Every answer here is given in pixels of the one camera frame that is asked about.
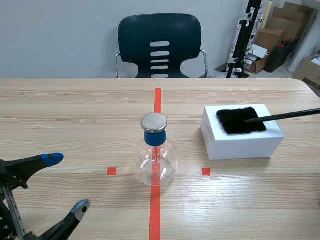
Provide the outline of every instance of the white foam box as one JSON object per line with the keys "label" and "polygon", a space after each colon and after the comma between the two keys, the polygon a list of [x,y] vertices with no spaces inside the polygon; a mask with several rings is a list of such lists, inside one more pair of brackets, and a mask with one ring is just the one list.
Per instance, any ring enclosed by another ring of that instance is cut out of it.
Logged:
{"label": "white foam box", "polygon": [[205,106],[201,131],[209,160],[269,158],[285,138],[276,121],[264,122],[266,131],[245,134],[227,134],[218,117],[219,110],[252,107],[258,117],[270,116],[266,105]]}

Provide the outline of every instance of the chair backrest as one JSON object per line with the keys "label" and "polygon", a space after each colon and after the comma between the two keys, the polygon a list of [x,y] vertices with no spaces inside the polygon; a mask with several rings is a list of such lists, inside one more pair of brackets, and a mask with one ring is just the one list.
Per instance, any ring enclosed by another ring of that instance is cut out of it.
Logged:
{"label": "chair backrest", "polygon": [[201,36],[199,20],[189,14],[129,16],[118,28],[121,59],[138,66],[137,78],[159,74],[167,74],[168,78],[185,78],[180,70],[181,64],[199,56]]}

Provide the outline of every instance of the red tape line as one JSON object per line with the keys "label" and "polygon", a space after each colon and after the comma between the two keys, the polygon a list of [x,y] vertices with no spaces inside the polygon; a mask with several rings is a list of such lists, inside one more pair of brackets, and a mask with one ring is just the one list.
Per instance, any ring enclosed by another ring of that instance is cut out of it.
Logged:
{"label": "red tape line", "polygon": [[[155,89],[155,96],[154,96],[154,112],[161,113],[161,88]],[[156,150],[153,148],[152,151],[152,174],[151,174],[151,196],[150,196],[150,225],[149,225],[149,240],[160,240],[161,230],[160,230],[160,221],[161,221],[161,214],[160,214],[160,194],[161,194],[161,187],[160,187],[160,171],[161,171],[161,164],[160,164],[160,156],[161,151],[160,148],[158,149],[158,159],[156,161]]]}

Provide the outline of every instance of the black sponge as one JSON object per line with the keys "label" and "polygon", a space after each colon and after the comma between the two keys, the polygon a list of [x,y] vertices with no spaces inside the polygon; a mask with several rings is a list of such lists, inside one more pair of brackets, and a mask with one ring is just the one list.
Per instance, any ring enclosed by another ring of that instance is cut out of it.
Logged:
{"label": "black sponge", "polygon": [[216,115],[227,134],[249,134],[267,130],[263,122],[245,122],[245,120],[258,118],[257,112],[252,107],[220,110]]}

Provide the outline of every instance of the clear glass flask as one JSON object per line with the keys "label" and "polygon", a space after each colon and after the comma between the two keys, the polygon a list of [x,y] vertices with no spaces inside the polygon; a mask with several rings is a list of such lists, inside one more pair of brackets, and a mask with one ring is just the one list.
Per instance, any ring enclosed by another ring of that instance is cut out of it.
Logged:
{"label": "clear glass flask", "polygon": [[168,185],[178,167],[175,145],[167,138],[168,121],[161,113],[148,113],[141,119],[144,139],[134,152],[134,169],[139,180],[150,186]]}

